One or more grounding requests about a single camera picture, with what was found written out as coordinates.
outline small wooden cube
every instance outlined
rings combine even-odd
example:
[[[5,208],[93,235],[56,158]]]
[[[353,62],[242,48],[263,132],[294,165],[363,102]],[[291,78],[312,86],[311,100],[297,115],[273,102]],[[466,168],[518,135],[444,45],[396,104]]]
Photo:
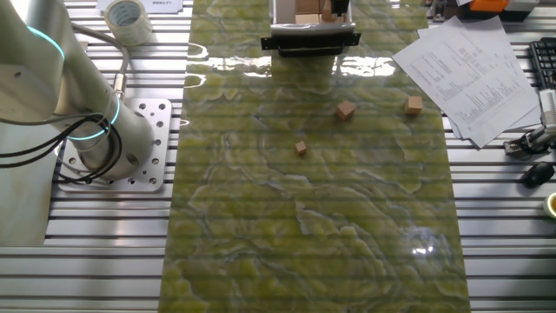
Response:
[[[297,14],[295,15],[296,24],[306,24],[306,23],[319,23],[318,14]]]
[[[340,103],[338,108],[336,108],[336,115],[342,119],[342,121],[347,121],[350,119],[355,112],[355,106],[353,103],[350,103],[348,100]]]
[[[298,156],[302,156],[307,152],[307,146],[304,142],[299,142],[295,144],[295,150],[297,151]]]
[[[411,96],[406,102],[406,114],[417,115],[423,110],[423,98]]]
[[[324,3],[324,8],[322,9],[321,22],[335,23],[337,17],[338,16],[336,16],[335,14],[332,14],[332,3],[327,0]]]

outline green marble-patterned mat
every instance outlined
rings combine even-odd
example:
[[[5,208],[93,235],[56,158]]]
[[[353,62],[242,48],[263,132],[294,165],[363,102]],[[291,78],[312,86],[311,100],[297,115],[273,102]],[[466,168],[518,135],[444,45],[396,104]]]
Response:
[[[420,1],[353,1],[360,46],[303,59],[261,51],[268,0],[193,11],[160,311],[468,312],[440,113],[391,59]]]

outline cable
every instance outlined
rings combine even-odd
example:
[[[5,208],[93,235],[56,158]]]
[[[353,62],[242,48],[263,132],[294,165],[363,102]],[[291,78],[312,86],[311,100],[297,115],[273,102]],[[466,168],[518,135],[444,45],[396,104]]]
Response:
[[[38,156],[34,156],[31,159],[25,160],[25,161],[21,161],[21,162],[17,162],[17,163],[0,163],[0,169],[11,169],[11,168],[16,168],[16,167],[20,167],[20,166],[24,166],[27,164],[31,164],[34,163],[44,157],[46,157],[50,152],[54,151],[54,149],[60,144],[62,143],[62,141],[69,135],[71,134],[72,131],[74,131],[75,129],[79,128],[81,125],[83,125],[84,123],[90,122],[90,121],[95,121],[95,118],[93,116],[91,117],[85,117],[75,123],[73,123],[70,127],[68,127],[66,130],[64,130],[62,133],[60,133],[58,136],[50,139],[48,142],[46,143],[42,143],[34,148],[31,149],[27,149],[25,151],[19,151],[19,152],[13,152],[13,153],[6,153],[6,154],[0,154],[0,157],[19,157],[19,156],[24,156],[27,155],[29,153],[35,152],[37,150],[40,150],[42,148],[47,147],[49,144],[53,143],[45,152],[41,153]]]
[[[129,52],[128,52],[127,48],[125,48],[123,46],[123,44],[121,44],[119,41],[115,40],[115,38],[112,38],[108,35],[104,35],[100,31],[92,30],[92,29],[89,29],[87,27],[83,27],[81,25],[78,25],[76,23],[72,23],[71,27],[73,28],[73,30],[79,31],[80,33],[82,33],[84,35],[102,40],[102,41],[107,42],[107,43],[112,43],[116,48],[118,48],[123,54],[122,67],[118,71],[118,74],[125,74],[125,72],[128,70],[128,65],[129,65]]]
[[[88,117],[90,115],[91,115],[91,113],[75,114],[75,115],[72,115],[72,116],[51,118],[51,119],[48,119],[46,121],[41,121],[41,122],[16,122],[16,121],[10,121],[10,120],[5,120],[5,119],[0,118],[0,123],[7,123],[7,124],[17,125],[17,126],[40,126],[40,125],[49,125],[49,124],[52,124],[52,123],[66,121],[66,120],[73,119],[73,118],[78,118],[78,117]]]
[[[120,137],[120,134],[116,130],[115,127],[112,127],[112,132],[117,139],[117,146],[118,146],[117,153],[115,155],[113,155],[115,157],[111,157],[111,158],[107,159],[106,162],[104,162],[103,165],[101,165],[97,170],[93,170],[87,176],[82,176],[82,177],[78,177],[78,178],[71,178],[71,177],[65,176],[63,174],[58,174],[60,177],[62,177],[64,179],[63,180],[56,180],[56,181],[54,181],[54,183],[88,182],[88,181],[91,181],[93,179],[96,179],[96,178],[106,174],[109,170],[112,170],[112,168],[114,168],[114,166],[117,164],[117,162],[120,160],[120,157],[122,156],[122,138]],[[110,149],[111,150],[114,149],[114,146],[115,146],[114,142],[110,142]]]
[[[101,140],[99,140],[97,143],[95,143],[92,147],[85,149],[85,150],[79,150],[76,147],[76,150],[79,152],[89,152],[94,150],[95,148],[97,148],[98,146],[100,146],[102,143],[104,143],[104,140],[106,140],[109,136],[110,136],[110,131],[112,130],[112,124],[108,123],[108,130],[105,130],[106,132],[106,136],[104,136]]]
[[[0,154],[0,158],[6,158],[6,157],[20,157],[20,156],[25,156],[28,155],[29,153],[33,153],[35,151],[38,151],[40,149],[43,149],[45,147],[47,147],[49,144],[54,143],[56,141],[59,141],[59,139],[65,139],[67,136],[69,136],[71,134],[71,132],[73,132],[74,130],[76,130],[78,127],[80,127],[81,125],[83,125],[86,122],[95,122],[96,119],[95,117],[102,117],[103,120],[105,120],[106,118],[104,118],[104,116],[102,116],[99,113],[95,113],[95,114],[91,114],[75,123],[73,123],[70,127],[68,127],[66,130],[64,130],[63,132],[61,132],[59,135],[57,135],[56,137],[50,139],[48,142],[46,143],[41,143],[39,145],[37,145],[34,148],[30,148],[27,150],[23,150],[23,151],[18,151],[18,152],[11,152],[11,153],[3,153]]]

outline paper stack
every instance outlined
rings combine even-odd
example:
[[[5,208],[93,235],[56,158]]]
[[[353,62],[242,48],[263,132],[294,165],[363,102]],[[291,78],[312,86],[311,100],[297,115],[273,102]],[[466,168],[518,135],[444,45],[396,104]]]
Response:
[[[419,34],[394,61],[448,115],[458,138],[482,148],[504,130],[539,123],[539,97],[498,17],[466,25],[453,17]]]

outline orange object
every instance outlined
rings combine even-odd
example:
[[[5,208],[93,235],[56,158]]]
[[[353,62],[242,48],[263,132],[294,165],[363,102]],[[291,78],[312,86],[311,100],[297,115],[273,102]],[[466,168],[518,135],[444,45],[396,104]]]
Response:
[[[482,12],[500,13],[506,8],[508,3],[510,3],[509,0],[473,0],[469,4],[469,9]]]
[[[342,121],[347,121],[350,119],[355,112],[355,106],[353,103],[350,103],[348,100],[340,103],[336,108],[336,115],[341,118]]]
[[[307,146],[304,142],[299,142],[295,144],[295,150],[297,151],[298,156],[302,156],[307,152]]]

